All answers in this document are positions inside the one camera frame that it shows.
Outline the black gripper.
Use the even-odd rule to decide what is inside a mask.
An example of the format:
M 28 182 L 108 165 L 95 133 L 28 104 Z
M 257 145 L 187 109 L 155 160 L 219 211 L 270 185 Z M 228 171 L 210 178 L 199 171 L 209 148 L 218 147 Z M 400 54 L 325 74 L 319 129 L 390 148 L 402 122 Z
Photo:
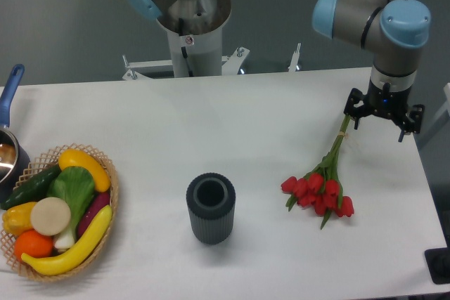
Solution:
M 385 119 L 401 117 L 398 141 L 402 142 L 405 136 L 420 133 L 425 113 L 425 106 L 422 104 L 413 105 L 408 109 L 410 92 L 410 88 L 392 92 L 389 84 L 384 84 L 379 89 L 370 81 L 367 94 L 356 88 L 350 91 L 344 113 L 354 121 L 354 129 L 359 128 L 362 118 L 370 115 Z

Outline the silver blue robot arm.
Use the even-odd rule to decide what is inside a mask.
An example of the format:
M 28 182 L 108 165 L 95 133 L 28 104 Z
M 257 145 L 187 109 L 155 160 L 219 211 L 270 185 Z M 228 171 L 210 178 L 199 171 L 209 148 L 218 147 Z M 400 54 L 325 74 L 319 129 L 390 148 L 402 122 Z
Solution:
M 357 45 L 373 54 L 366 93 L 352 89 L 344 113 L 356 125 L 370 115 L 392 121 L 400 135 L 419 133 L 425 107 L 410 106 L 432 16 L 417 0 L 318 0 L 311 24 L 329 39 Z

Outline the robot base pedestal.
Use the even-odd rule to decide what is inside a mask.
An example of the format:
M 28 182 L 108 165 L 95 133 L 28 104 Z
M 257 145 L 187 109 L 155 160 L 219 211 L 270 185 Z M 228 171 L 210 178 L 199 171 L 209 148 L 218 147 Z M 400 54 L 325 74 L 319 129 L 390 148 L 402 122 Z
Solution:
M 175 77 L 222 74 L 222 30 L 231 0 L 127 0 L 166 31 Z

